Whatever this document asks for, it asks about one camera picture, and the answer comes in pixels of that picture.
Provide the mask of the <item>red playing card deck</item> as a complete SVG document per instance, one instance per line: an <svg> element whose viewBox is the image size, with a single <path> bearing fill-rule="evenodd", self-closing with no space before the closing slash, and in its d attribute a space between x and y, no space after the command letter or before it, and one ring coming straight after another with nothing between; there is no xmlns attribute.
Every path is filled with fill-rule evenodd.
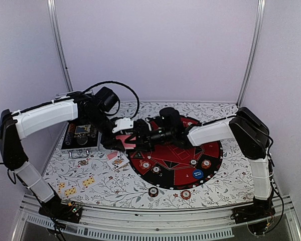
<svg viewBox="0 0 301 241"><path fill-rule="evenodd" d="M136 144L130 143L128 140L129 137L130 137L130 135L118 135L118 136L116 136L116 139L120 140L122 142L123 147L126 150L133 150L136 148Z"/></svg>

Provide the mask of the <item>dark chips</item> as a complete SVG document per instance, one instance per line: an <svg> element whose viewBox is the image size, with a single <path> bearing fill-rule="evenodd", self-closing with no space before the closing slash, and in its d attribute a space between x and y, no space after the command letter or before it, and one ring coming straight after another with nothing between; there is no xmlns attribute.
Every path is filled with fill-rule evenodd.
<svg viewBox="0 0 301 241"><path fill-rule="evenodd" d="M161 168L159 166L154 166L152 168L152 172L155 173L155 174L158 174L160 171L161 171Z"/></svg>
<svg viewBox="0 0 301 241"><path fill-rule="evenodd" d="M196 161L195 159L192 159L192 160L190 161L190 164L191 164L192 166L196 166L196 165L197 165L197 161Z"/></svg>

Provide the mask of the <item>dark poker chip stack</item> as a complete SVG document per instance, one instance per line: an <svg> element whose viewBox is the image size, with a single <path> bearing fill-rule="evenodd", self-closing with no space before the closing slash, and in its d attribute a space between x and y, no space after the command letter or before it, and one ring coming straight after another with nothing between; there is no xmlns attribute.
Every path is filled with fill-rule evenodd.
<svg viewBox="0 0 301 241"><path fill-rule="evenodd" d="M159 190L155 187L151 187L149 190L148 190L148 194L150 197L157 197L159 193Z"/></svg>

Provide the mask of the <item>blue small blind button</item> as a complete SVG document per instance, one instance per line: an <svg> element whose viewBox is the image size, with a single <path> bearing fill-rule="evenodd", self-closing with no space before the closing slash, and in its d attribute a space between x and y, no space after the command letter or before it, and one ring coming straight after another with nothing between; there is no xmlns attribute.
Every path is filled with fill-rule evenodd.
<svg viewBox="0 0 301 241"><path fill-rule="evenodd" d="M202 179L204 177L204 173L200 169L196 169L192 172L192 175L195 179Z"/></svg>

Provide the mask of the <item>orange poker chip stack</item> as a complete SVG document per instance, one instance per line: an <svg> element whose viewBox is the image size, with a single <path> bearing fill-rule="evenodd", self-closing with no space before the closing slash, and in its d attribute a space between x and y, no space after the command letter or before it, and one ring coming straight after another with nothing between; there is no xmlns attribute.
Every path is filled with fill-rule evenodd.
<svg viewBox="0 0 301 241"><path fill-rule="evenodd" d="M181 192L181 198L184 200L188 200L191 197L191 192L189 190L183 190Z"/></svg>

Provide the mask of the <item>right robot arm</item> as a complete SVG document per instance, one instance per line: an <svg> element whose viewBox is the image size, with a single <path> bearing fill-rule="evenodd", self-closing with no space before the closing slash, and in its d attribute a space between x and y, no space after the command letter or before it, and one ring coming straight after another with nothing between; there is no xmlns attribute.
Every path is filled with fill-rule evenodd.
<svg viewBox="0 0 301 241"><path fill-rule="evenodd" d="M249 109L242 107L235 115L208 123L187 120L172 108L160 110L150 120L139 120L128 140L135 144L129 153L130 164L144 180L159 188L177 189L182 199L191 197L190 189L207 182L222 164L221 140L234 139L252 169L254 198L251 205L234 208L231 219L250 222L253 234L267 232L275 210L271 184L272 144L269 129Z"/></svg>

